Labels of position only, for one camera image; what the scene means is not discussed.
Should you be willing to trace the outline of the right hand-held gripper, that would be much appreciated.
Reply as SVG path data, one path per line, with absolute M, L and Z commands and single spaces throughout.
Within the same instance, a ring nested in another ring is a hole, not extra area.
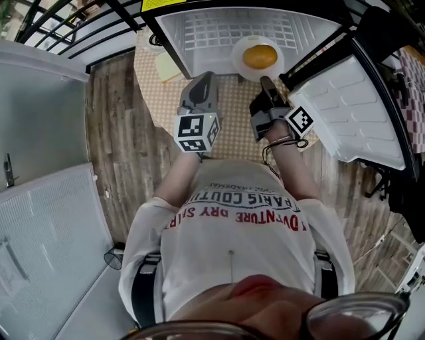
M 302 106 L 292 108 L 269 77 L 262 76 L 260 83 L 262 92 L 249 106 L 256 142 L 264 138 L 276 120 L 287 122 L 298 139 L 304 138 L 314 127 L 313 118 Z

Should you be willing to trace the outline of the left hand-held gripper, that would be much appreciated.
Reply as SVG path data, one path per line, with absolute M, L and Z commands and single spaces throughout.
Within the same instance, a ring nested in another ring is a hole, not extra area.
M 212 151 L 221 130 L 216 74 L 208 71 L 193 78 L 181 92 L 181 106 L 173 121 L 173 138 L 184 153 Z

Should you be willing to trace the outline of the yellow round food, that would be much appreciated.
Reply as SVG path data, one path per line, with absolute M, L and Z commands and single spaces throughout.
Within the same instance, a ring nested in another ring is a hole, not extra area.
M 242 55 L 243 63 L 252 69 L 263 70 L 276 63 L 278 54 L 270 45 L 256 45 L 246 49 Z

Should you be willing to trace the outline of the white round bowl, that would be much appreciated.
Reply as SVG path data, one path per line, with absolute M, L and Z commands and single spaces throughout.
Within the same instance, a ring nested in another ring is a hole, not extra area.
M 276 50 L 278 54 L 276 63 L 263 70 L 255 70 L 247 67 L 242 61 L 244 51 L 250 47 L 261 44 L 270 45 Z M 241 38 L 232 49 L 231 61 L 237 73 L 252 82 L 259 82 L 262 76 L 267 76 L 271 80 L 274 80 L 284 71 L 284 56 L 279 46 L 269 38 L 259 35 Z

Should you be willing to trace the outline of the person's right forearm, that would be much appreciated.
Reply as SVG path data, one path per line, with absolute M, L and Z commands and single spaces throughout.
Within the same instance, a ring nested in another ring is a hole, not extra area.
M 306 166 L 302 154 L 296 145 L 285 143 L 292 138 L 288 124 L 282 120 L 275 121 L 264 137 L 270 145 L 282 142 L 272 147 L 272 155 L 286 191 L 297 201 L 304 199 L 322 201 L 319 186 Z

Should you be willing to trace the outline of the person's left forearm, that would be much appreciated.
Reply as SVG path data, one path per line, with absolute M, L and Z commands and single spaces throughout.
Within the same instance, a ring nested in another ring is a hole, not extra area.
M 200 158 L 196 153 L 181 153 L 155 190 L 154 197 L 159 197 L 171 206 L 180 208 L 189 197 L 191 183 L 200 164 Z

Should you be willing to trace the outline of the beige checked cloth table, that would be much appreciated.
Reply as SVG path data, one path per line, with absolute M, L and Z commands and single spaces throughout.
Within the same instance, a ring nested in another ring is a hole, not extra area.
M 160 81 L 155 69 L 155 57 L 166 52 L 162 46 L 152 46 L 149 29 L 137 33 L 134 69 L 141 94 L 153 123 L 173 133 L 173 120 L 180 106 L 183 88 L 189 83 L 183 75 L 174 81 Z M 214 143 L 211 156 L 219 159 L 247 159 L 262 162 L 266 140 L 255 142 L 250 123 L 249 104 L 260 93 L 260 85 L 236 76 L 218 76 L 218 109 L 223 116 L 222 129 Z

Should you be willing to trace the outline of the pale yellow cloth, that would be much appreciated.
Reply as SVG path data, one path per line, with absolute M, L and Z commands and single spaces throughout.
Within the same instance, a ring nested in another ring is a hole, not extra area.
M 162 82 L 179 80 L 183 75 L 167 52 L 162 52 L 155 57 L 155 69 Z

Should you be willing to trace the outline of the black office chair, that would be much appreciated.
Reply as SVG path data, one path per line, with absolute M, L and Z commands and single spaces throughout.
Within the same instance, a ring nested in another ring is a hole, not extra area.
M 425 64 L 425 19 L 410 0 L 344 0 L 354 24 L 355 38 L 374 62 L 398 56 L 406 48 Z

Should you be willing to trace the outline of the red checked cloth table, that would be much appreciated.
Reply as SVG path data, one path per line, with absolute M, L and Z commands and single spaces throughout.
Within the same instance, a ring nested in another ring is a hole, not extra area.
M 414 153 L 425 153 L 425 57 L 411 46 L 398 51 L 406 85 L 406 103 L 400 109 Z

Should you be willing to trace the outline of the black metal railing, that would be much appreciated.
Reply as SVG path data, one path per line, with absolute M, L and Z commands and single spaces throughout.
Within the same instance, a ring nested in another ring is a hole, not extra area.
M 135 48 L 143 0 L 0 0 L 0 38 L 96 64 Z

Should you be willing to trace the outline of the white printed t-shirt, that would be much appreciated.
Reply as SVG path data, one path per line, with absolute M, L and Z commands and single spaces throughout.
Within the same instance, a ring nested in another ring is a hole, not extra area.
M 339 294 L 353 293 L 353 264 L 334 209 L 317 199 L 294 199 L 263 165 L 207 161 L 183 206 L 154 197 L 139 207 L 118 289 L 132 313 L 137 269 L 148 254 L 159 252 L 153 291 L 158 320 L 210 288 L 256 274 L 311 293 L 319 249 L 336 269 Z

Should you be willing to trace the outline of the frosted glass door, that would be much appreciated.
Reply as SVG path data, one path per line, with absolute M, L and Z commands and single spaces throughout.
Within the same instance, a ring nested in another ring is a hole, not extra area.
M 0 40 L 0 192 L 6 153 L 15 186 L 88 162 L 88 79 L 79 60 Z

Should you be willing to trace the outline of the black mesh basket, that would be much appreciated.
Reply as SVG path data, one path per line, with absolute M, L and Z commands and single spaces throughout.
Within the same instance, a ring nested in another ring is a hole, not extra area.
M 114 270 L 121 270 L 124 250 L 111 248 L 104 254 L 105 263 Z

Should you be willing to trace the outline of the black-rimmed glasses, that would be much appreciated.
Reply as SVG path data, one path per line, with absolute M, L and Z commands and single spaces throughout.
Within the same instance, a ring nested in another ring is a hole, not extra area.
M 410 294 L 360 292 L 321 302 L 301 318 L 294 340 L 393 340 L 410 307 Z M 223 321 L 170 321 L 119 340 L 272 340 L 259 330 Z

